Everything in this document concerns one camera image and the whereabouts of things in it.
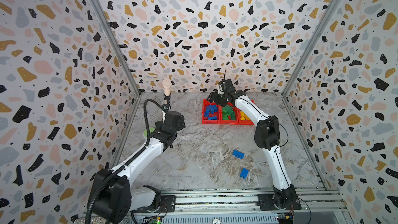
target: cable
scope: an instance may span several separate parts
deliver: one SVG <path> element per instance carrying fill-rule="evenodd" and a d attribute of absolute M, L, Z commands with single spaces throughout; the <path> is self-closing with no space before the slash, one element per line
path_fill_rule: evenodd
<path fill-rule="evenodd" d="M 286 140 L 286 143 L 284 143 L 284 144 L 281 145 L 281 146 L 278 146 L 277 148 L 280 148 L 280 147 L 282 147 L 282 146 L 285 146 L 285 145 L 287 144 L 287 142 L 289 142 L 289 133 L 287 133 L 286 128 L 285 128 L 283 125 L 281 125 L 281 124 L 279 124 L 279 125 L 285 130 L 286 135 L 287 135 L 287 140 Z"/>
<path fill-rule="evenodd" d="M 292 209 L 289 211 L 289 212 L 287 212 L 286 214 L 285 214 L 285 216 L 288 214 L 288 213 L 292 213 L 292 217 L 295 215 L 295 210 L 294 210 L 294 207 L 293 207 L 293 203 L 291 203 L 290 204 L 290 206 L 292 207 Z"/>
<path fill-rule="evenodd" d="M 163 219 L 167 215 L 167 206 L 166 206 L 166 203 L 164 203 L 164 202 L 162 202 L 162 203 L 164 204 L 164 207 L 166 208 L 166 213 L 164 214 L 164 216 L 162 216 L 162 219 Z"/>
<path fill-rule="evenodd" d="M 149 140 L 150 140 L 149 123 L 148 123 L 148 115 L 147 115 L 147 103 L 149 101 L 154 103 L 155 105 L 157 105 L 160 109 L 162 109 L 163 112 L 166 112 L 166 110 L 164 110 L 163 107 L 159 103 L 154 101 L 153 99 L 146 99 L 144 101 L 144 121 L 145 121 L 145 128 L 147 129 L 147 142 L 145 143 L 145 146 L 149 146 Z"/>
<path fill-rule="evenodd" d="M 311 218 L 312 218 L 312 213 L 311 213 L 311 208 L 308 206 L 308 204 L 302 200 L 302 202 L 304 202 L 307 205 L 308 210 L 310 211 L 310 220 L 307 222 L 307 224 L 310 224 L 311 222 Z"/>
<path fill-rule="evenodd" d="M 153 219 L 153 218 L 156 218 L 156 217 L 158 217 L 161 213 L 162 213 L 162 206 L 160 207 L 160 212 L 158 212 L 158 214 L 157 215 L 155 215 L 155 216 L 150 216 L 150 217 L 144 217 L 144 219 Z"/>
<path fill-rule="evenodd" d="M 282 170 L 282 172 L 283 172 L 283 177 L 284 177 L 284 178 L 285 178 L 285 180 L 286 180 L 287 187 L 290 187 L 290 185 L 289 185 L 289 182 L 287 181 L 287 178 L 286 178 L 286 176 L 285 176 L 285 172 L 284 172 L 284 171 L 283 171 L 283 169 L 282 169 L 281 162 L 279 161 L 278 154 L 276 154 L 276 158 L 278 159 L 279 166 L 281 167 L 281 170 Z"/>
<path fill-rule="evenodd" d="M 130 214 L 131 214 L 132 222 L 134 222 L 134 224 L 138 224 L 138 223 L 137 223 L 137 220 L 136 220 L 135 217 L 134 217 L 133 211 L 131 211 Z"/>
<path fill-rule="evenodd" d="M 97 190 L 94 192 L 93 196 L 91 197 L 90 201 L 87 204 L 87 213 L 86 213 L 86 220 L 85 224 L 91 224 L 91 214 L 93 211 L 93 206 L 95 201 L 98 199 L 100 193 L 103 191 L 103 189 L 108 185 L 108 183 L 123 169 L 125 169 L 125 166 L 122 165 L 120 168 L 118 168 L 116 171 L 112 172 L 105 180 L 102 181 L 102 183 L 99 185 Z"/>

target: marble floor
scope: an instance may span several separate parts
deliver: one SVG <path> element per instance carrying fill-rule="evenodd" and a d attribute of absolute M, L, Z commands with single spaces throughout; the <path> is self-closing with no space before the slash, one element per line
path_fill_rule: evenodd
<path fill-rule="evenodd" d="M 261 149 L 254 143 L 254 126 L 202 124 L 202 99 L 209 93 L 172 93 L 172 110 L 185 117 L 186 128 L 177 133 L 173 149 L 155 158 L 134 182 L 135 187 L 151 185 L 158 189 L 231 189 L 270 188 L 271 171 Z M 287 174 L 296 188 L 322 187 L 312 167 L 293 123 L 276 93 L 247 93 L 258 107 L 269 115 L 276 115 L 289 133 L 289 142 L 281 147 Z M 143 93 L 120 161 L 141 146 L 145 139 L 143 102 L 154 99 L 163 103 L 163 93 Z M 161 110 L 148 103 L 148 121 L 162 118 Z M 281 128 L 281 144 L 286 133 Z M 233 150 L 245 154 L 243 160 L 232 155 Z M 246 179 L 239 177 L 242 168 L 249 170 Z"/>

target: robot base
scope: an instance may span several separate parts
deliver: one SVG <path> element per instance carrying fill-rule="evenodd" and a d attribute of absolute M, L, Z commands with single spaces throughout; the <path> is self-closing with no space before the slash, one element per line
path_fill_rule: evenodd
<path fill-rule="evenodd" d="M 260 206 L 261 211 L 269 211 L 269 210 L 280 210 L 274 204 L 273 196 L 274 194 L 258 194 L 258 203 L 257 205 Z M 300 202 L 292 201 L 293 209 L 300 210 L 301 204 Z"/>
<path fill-rule="evenodd" d="M 166 210 L 167 210 L 167 213 L 174 212 L 174 209 L 176 207 L 176 196 L 175 195 L 161 195 L 160 196 L 160 206 L 162 207 L 162 213 L 160 215 L 165 214 Z M 150 208 L 151 208 L 150 206 L 149 207 L 142 207 L 142 208 L 138 208 L 136 210 L 133 210 L 133 212 L 134 213 L 148 213 L 148 214 L 157 215 L 157 213 L 159 211 L 156 211 L 156 212 L 152 212 L 151 211 L 150 212 L 149 211 Z"/>

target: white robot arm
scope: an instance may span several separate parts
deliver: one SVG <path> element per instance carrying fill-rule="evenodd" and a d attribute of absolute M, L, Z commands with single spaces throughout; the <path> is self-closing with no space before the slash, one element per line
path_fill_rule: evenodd
<path fill-rule="evenodd" d="M 235 90 L 231 79 L 223 79 L 218 84 L 218 92 L 211 92 L 207 101 L 219 106 L 232 103 L 242 110 L 254 123 L 256 129 L 254 141 L 264 152 L 269 168 L 271 169 L 274 197 L 273 202 L 279 209 L 289 207 L 298 200 L 296 190 L 289 179 L 281 157 L 279 146 L 279 121 L 276 116 L 269 116 L 259 109 L 242 90 Z"/>
<path fill-rule="evenodd" d="M 235 106 L 243 111 L 255 126 L 257 126 L 260 121 L 266 121 L 271 117 L 261 111 L 246 95 L 238 97 L 235 100 Z M 281 191 L 283 189 L 288 189 L 292 182 L 287 176 L 285 166 L 282 162 L 281 150 L 277 149 L 278 147 L 279 145 L 275 145 L 271 147 L 271 150 L 262 148 L 262 151 L 264 152 L 269 168 L 271 169 L 273 186 Z"/>
<path fill-rule="evenodd" d="M 119 223 L 129 211 L 141 207 L 155 211 L 159 207 L 160 190 L 148 185 L 133 190 L 130 187 L 153 159 L 168 147 L 173 147 L 177 131 L 185 128 L 184 116 L 170 111 L 170 92 L 164 95 L 164 99 L 166 104 L 162 106 L 152 99 L 144 101 L 146 143 L 117 166 L 96 173 L 87 204 L 86 224 L 90 224 L 92 212 L 109 222 Z M 149 133 L 148 102 L 155 103 L 164 112 L 163 119 L 155 123 L 156 128 L 152 133 Z"/>

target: patterned wallpaper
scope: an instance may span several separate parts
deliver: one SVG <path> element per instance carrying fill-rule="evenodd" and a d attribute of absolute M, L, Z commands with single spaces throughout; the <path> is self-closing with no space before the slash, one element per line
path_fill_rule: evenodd
<path fill-rule="evenodd" d="M 330 0 L 99 0 L 140 91 L 281 91 Z"/>
<path fill-rule="evenodd" d="M 355 223 L 398 223 L 398 7 L 342 0 L 287 100 Z"/>
<path fill-rule="evenodd" d="M 0 0 L 0 223 L 72 223 L 130 85 L 87 0 Z"/>

